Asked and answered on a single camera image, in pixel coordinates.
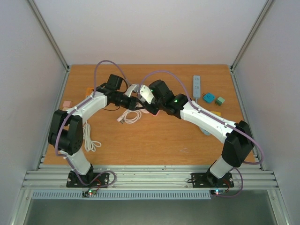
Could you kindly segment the light blue power strip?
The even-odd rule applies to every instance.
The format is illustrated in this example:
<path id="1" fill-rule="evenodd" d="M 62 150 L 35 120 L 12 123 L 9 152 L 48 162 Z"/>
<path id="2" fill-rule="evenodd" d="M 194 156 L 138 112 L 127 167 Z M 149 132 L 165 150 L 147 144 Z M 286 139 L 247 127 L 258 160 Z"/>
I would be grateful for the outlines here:
<path id="1" fill-rule="evenodd" d="M 199 75 L 193 76 L 193 98 L 199 99 L 201 97 L 201 77 Z"/>

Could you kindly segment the teal plug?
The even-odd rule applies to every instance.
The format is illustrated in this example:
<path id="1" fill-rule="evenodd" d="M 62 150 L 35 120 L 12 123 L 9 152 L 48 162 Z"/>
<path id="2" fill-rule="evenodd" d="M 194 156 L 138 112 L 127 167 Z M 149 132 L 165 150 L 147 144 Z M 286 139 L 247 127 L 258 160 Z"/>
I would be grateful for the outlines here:
<path id="1" fill-rule="evenodd" d="M 211 92 L 203 94 L 202 98 L 206 103 L 209 103 L 209 104 L 215 100 L 215 96 Z"/>

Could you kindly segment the yellow cube socket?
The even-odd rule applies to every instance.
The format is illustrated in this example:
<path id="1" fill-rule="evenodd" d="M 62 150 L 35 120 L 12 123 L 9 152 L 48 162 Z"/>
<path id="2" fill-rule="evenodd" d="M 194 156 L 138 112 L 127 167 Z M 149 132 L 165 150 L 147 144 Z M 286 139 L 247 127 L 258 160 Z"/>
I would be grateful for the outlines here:
<path id="1" fill-rule="evenodd" d="M 221 112 L 217 112 L 217 111 L 211 111 L 211 113 L 213 113 L 213 114 L 215 114 L 215 115 L 217 115 L 217 116 L 221 117 Z"/>

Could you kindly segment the mint green usb charger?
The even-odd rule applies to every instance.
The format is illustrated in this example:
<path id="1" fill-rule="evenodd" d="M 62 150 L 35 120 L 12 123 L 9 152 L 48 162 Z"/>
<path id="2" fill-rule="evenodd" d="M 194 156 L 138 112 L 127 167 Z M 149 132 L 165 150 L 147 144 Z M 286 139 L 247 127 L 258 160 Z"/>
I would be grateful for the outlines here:
<path id="1" fill-rule="evenodd" d="M 221 106 L 224 102 L 225 102 L 225 99 L 223 97 L 218 97 L 215 100 L 215 104 L 218 105 L 218 106 Z"/>

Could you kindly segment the round pink socket base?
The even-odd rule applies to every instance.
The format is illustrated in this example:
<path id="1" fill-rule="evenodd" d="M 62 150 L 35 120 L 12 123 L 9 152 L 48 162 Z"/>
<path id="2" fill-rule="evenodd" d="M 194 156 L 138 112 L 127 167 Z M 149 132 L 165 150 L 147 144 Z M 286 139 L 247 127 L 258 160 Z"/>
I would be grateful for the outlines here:
<path id="1" fill-rule="evenodd" d="M 150 105 L 146 102 L 144 102 L 143 104 L 137 103 L 136 105 L 139 108 L 139 111 L 144 113 L 144 114 L 149 114 L 150 112 L 147 110 L 147 107 L 149 107 Z"/>

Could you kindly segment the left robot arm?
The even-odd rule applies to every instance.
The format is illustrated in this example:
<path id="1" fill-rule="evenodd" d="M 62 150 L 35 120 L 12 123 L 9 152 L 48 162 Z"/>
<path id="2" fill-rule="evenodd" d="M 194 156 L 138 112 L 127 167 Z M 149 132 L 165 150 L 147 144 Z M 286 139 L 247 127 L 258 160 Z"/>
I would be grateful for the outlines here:
<path id="1" fill-rule="evenodd" d="M 56 110 L 52 116 L 48 143 L 55 148 L 55 154 L 64 157 L 71 171 L 84 187 L 93 184 L 94 176 L 91 163 L 85 157 L 82 150 L 83 125 L 99 110 L 109 104 L 115 104 L 131 111 L 137 109 L 138 98 L 132 93 L 139 89 L 138 84 L 126 84 L 126 90 L 121 91 L 121 85 L 125 82 L 123 77 L 111 74 L 107 82 L 93 87 L 93 92 L 79 104 L 70 109 Z"/>

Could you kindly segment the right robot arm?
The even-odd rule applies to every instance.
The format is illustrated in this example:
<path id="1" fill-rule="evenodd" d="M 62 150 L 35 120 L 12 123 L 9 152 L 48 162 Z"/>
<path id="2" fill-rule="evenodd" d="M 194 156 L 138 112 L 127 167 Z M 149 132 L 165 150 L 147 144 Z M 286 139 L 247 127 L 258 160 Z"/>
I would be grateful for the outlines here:
<path id="1" fill-rule="evenodd" d="M 143 85 L 139 93 L 145 99 L 148 112 L 156 114 L 159 110 L 164 111 L 197 125 L 223 143 L 221 156 L 206 172 L 206 180 L 211 187 L 219 185 L 231 169 L 240 167 L 254 148 L 246 122 L 226 120 L 200 107 L 185 94 L 174 95 L 162 80 L 156 80 L 150 86 Z"/>

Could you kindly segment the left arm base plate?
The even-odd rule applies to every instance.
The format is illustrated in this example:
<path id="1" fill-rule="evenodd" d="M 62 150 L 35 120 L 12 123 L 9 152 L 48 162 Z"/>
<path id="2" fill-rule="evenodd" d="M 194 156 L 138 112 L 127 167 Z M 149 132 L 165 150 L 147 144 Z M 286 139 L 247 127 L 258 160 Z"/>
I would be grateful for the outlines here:
<path id="1" fill-rule="evenodd" d="M 86 175 L 79 175 L 84 185 L 80 179 L 77 177 L 76 173 L 70 171 L 67 177 L 66 187 L 68 188 L 90 188 L 94 186 L 105 186 L 108 184 L 109 181 L 109 173 L 103 173 L 102 175 L 98 176 L 94 181 L 92 181 L 99 173 L 97 172 L 89 172 Z"/>

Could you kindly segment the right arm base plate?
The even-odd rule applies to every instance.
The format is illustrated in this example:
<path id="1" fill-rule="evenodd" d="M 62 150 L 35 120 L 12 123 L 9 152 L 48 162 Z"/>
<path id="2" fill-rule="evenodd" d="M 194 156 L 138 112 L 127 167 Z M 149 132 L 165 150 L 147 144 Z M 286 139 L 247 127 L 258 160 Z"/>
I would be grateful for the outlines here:
<path id="1" fill-rule="evenodd" d="M 230 172 L 218 179 L 206 172 L 195 172 L 191 174 L 191 181 L 194 188 L 233 188 L 234 182 Z"/>

